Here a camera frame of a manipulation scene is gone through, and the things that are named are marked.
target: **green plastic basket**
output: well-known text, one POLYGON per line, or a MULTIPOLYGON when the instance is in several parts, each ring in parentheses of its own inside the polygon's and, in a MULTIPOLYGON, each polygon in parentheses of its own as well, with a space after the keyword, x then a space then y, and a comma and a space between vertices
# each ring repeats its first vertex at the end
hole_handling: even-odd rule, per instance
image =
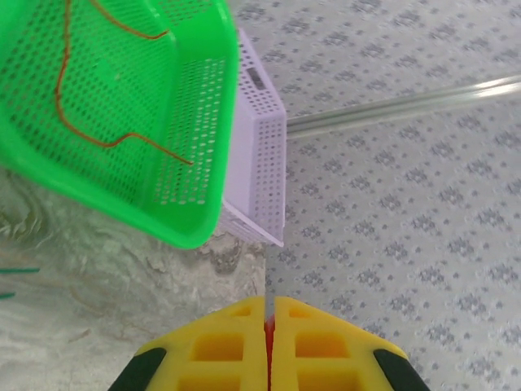
POLYGON ((224 190, 239 70, 239 44, 224 0, 72 0, 71 59, 59 119, 66 0, 0 3, 0 162, 179 248, 213 233, 224 190))

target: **lavender plastic basket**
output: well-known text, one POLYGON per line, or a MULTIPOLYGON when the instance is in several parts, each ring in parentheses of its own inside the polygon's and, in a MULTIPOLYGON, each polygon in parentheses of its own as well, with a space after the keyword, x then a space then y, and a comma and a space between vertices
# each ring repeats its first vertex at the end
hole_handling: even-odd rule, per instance
POLYGON ((244 31, 239 94, 219 227, 247 242, 283 245, 287 114, 244 31))

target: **orange wire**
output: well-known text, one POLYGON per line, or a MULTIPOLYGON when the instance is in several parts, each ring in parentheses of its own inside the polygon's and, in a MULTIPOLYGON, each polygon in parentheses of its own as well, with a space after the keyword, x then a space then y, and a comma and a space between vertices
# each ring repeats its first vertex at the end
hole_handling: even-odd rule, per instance
MULTIPOLYGON (((99 3, 96 0, 90 0, 90 2, 92 2, 92 4, 99 10, 99 12, 101 12, 103 14, 103 16, 105 16, 113 24, 117 25, 118 27, 121 27, 123 30, 125 30, 129 33, 137 35, 138 37, 155 40, 155 39, 159 39, 159 38, 163 37, 165 34, 168 33, 168 31, 164 31, 161 34, 156 35, 156 36, 149 36, 149 35, 140 33, 139 31, 136 31, 128 26, 125 26, 121 22, 114 19, 112 16, 110 16, 107 13, 107 11, 104 8, 101 7, 101 5, 99 5, 99 3)), ((166 149, 164 147, 161 147, 158 143, 156 143, 153 140, 150 140, 149 138, 143 136, 142 134, 135 133, 135 132, 129 132, 129 133, 124 134, 123 136, 119 137, 116 141, 113 141, 111 143, 105 143, 104 141, 98 140, 96 138, 89 136, 88 134, 83 133, 81 130, 79 130, 76 126, 74 126, 67 119, 67 117, 65 116, 65 114, 63 112, 63 107, 62 107, 62 103, 61 103, 61 97, 62 97, 61 89, 62 89, 63 77, 65 76, 65 71, 67 70, 68 61, 71 58, 71 37, 70 37, 71 8, 72 8, 72 0, 65 0, 65 23, 64 23, 64 27, 63 27, 63 39, 65 41, 65 47, 63 49, 62 67, 59 70, 58 81, 56 83, 56 88, 55 88, 55 103, 56 103, 56 110, 58 111, 59 119, 74 134, 76 134, 77 136, 80 136, 84 140, 86 140, 90 143, 93 143, 99 147, 112 148, 112 147, 117 146, 119 143, 122 143, 127 138, 135 137, 135 138, 139 138, 140 140, 142 140, 145 143, 152 145, 154 148, 157 148, 159 151, 164 152, 167 155, 170 155, 171 157, 181 161, 182 163, 184 163, 186 165, 192 165, 193 163, 191 161, 177 155, 176 153, 174 153, 172 151, 169 151, 168 149, 166 149)))

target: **basket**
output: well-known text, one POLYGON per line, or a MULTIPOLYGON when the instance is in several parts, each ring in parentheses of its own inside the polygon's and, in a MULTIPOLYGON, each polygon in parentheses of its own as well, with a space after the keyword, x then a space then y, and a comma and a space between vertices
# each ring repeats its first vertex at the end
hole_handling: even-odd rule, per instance
POLYGON ((195 248, 221 209, 238 38, 224 0, 17 0, 0 3, 0 163, 148 232, 195 248), (61 91, 78 129, 60 120, 55 88, 70 2, 71 58, 61 91), (103 15, 147 34, 119 28, 103 15))
POLYGON ((225 201, 219 227, 247 242, 283 246, 287 114, 246 34, 225 201))

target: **yellow plastic block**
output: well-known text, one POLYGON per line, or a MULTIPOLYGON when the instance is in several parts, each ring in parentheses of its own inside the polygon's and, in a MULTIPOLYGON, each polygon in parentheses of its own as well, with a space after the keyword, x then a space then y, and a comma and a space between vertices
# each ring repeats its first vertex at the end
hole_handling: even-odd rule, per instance
POLYGON ((373 352, 392 343, 289 297, 275 299, 271 391, 393 391, 373 352))
POLYGON ((145 390, 266 391, 264 321, 264 297, 253 297, 144 345, 134 357, 166 349, 145 390))

